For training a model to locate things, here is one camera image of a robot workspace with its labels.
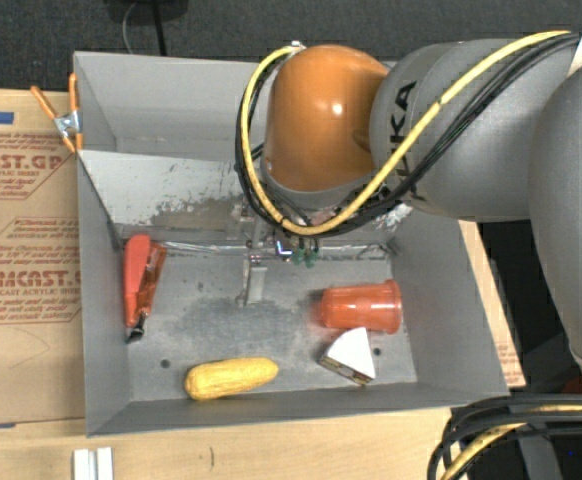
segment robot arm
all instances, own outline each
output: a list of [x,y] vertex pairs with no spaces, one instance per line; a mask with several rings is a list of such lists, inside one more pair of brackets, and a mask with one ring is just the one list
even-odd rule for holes
[[[315,238],[400,203],[478,222],[530,218],[582,367],[582,68],[567,78],[580,42],[550,32],[432,45],[390,71],[344,47],[287,47],[264,61],[242,102],[245,193],[272,226]],[[260,182],[249,112],[280,60]]]

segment orange cup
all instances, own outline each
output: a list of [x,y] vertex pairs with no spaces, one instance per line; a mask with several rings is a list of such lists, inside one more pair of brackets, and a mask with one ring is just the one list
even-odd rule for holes
[[327,288],[320,307],[327,327],[395,334],[402,322],[402,293],[393,279],[380,284]]

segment black carpet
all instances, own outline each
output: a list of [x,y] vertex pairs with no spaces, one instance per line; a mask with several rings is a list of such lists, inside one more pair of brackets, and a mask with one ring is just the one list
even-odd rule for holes
[[[120,0],[0,0],[0,87],[64,90],[75,50],[125,51],[127,7]],[[167,18],[186,9],[165,24],[169,54],[182,57],[255,60],[299,39],[399,59],[436,42],[582,29],[582,0],[179,0],[164,7]],[[157,54],[149,6],[135,11],[130,42]]]

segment cardboard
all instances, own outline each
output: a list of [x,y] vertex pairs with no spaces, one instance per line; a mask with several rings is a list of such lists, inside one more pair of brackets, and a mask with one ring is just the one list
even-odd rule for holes
[[[67,112],[65,93],[48,93]],[[0,90],[0,423],[84,414],[76,160],[28,91]]]

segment scratched metal surface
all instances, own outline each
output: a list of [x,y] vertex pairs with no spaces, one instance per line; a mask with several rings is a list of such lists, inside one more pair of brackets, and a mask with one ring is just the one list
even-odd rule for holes
[[[123,238],[148,232],[154,240],[175,242],[147,335],[128,347],[133,401],[183,398],[189,368],[253,355],[280,365],[278,377],[261,391],[352,385],[317,364],[343,331],[319,324],[316,303],[327,287],[393,278],[388,253],[379,247],[393,236],[386,223],[325,241],[312,269],[283,263],[265,244],[264,300],[240,308],[244,244],[252,228],[247,223],[230,229],[239,220],[235,209],[242,194],[230,163],[97,151],[82,151],[81,158]],[[201,252],[176,251],[178,243]],[[416,381],[406,326],[393,336],[370,333],[370,342],[379,350],[376,383]]]
[[[123,238],[145,232],[157,241],[244,244],[252,230],[252,223],[238,224],[242,189],[230,162],[87,150],[80,157]],[[323,245],[384,244],[400,218],[379,219]]]
[[[355,386],[317,364],[343,332],[319,323],[319,300],[324,288],[392,278],[390,262],[326,260],[313,269],[279,260],[266,264],[264,301],[240,307],[241,257],[167,258],[147,333],[128,347],[133,401],[185,398],[189,368],[232,357],[264,356],[279,365],[274,381],[256,391]],[[406,331],[403,325],[394,335],[369,332],[371,348],[379,351],[374,384],[417,380]]]

